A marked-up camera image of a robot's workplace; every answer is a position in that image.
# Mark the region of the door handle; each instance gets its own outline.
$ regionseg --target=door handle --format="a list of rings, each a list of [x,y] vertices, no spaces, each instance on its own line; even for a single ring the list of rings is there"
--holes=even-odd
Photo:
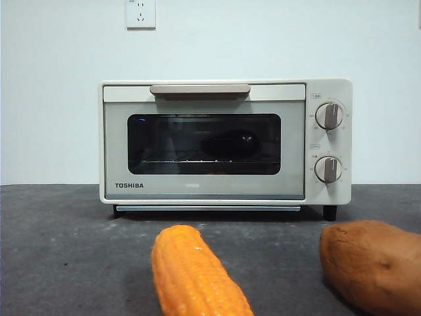
[[[167,101],[236,100],[246,98],[250,92],[248,84],[169,84],[154,85],[150,92]]]
[[[151,86],[150,91],[154,95],[175,93],[238,93],[250,92],[248,84],[168,84]]]

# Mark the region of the toaster oven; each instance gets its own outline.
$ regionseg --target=toaster oven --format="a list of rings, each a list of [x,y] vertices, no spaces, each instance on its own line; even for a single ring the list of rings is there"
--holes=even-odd
[[[351,200],[344,79],[106,81],[99,197],[142,210],[279,210]]]

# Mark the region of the control knob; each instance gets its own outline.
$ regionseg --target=control knob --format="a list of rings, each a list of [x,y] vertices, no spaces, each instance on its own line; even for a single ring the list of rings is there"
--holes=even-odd
[[[342,166],[335,157],[327,156],[317,161],[314,171],[320,181],[332,183],[341,176]]]
[[[342,110],[337,103],[325,103],[316,111],[316,122],[325,130],[333,130],[342,122]]]

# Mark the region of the oven foot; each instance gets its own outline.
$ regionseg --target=oven foot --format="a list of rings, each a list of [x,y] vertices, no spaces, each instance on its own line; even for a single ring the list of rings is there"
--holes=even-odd
[[[119,219],[121,216],[126,214],[126,211],[117,211],[117,205],[115,205],[115,204],[112,206],[112,210],[114,212],[114,218],[115,219]]]
[[[323,218],[327,221],[336,221],[337,205],[325,205],[323,206]]]

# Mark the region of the electrical outlet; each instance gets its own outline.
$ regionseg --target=electrical outlet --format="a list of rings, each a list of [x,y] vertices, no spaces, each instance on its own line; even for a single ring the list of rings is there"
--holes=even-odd
[[[156,0],[126,0],[126,27],[154,29]]]

